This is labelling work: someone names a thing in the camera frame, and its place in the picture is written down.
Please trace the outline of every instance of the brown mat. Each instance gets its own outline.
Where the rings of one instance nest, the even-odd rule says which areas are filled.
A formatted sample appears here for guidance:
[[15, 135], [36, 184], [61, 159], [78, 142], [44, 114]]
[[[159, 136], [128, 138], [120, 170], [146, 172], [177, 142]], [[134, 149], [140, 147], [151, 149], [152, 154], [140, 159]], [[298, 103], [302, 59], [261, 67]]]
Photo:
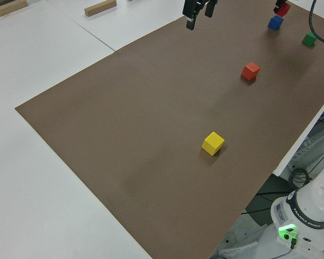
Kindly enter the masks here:
[[271, 31], [273, 7], [220, 1], [194, 31], [181, 18], [17, 108], [154, 259], [209, 256], [324, 104], [308, 13], [292, 6]]

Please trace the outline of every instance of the blue cube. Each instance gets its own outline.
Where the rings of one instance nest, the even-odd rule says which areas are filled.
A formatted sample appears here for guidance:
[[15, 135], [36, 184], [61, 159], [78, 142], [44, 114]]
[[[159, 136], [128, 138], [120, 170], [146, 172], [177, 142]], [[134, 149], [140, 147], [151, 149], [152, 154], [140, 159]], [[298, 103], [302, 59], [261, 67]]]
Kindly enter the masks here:
[[274, 17], [271, 18], [268, 27], [273, 29], [273, 30], [278, 30], [283, 22], [283, 18], [275, 15]]

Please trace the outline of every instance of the gray cable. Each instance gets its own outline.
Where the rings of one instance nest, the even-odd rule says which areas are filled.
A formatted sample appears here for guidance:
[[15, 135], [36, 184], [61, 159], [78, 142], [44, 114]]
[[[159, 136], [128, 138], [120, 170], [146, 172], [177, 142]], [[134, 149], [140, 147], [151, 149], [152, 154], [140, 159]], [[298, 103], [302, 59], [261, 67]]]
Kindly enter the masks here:
[[291, 249], [291, 250], [289, 250], [289, 251], [288, 251], [287, 253], [285, 253], [285, 254], [283, 254], [283, 255], [279, 255], [279, 256], [276, 256], [276, 257], [274, 257], [274, 258], [271, 258], [271, 259], [278, 259], [278, 258], [284, 257], [284, 256], [286, 256], [286, 255], [290, 254], [290, 253], [291, 253], [291, 251], [292, 251], [292, 249]]

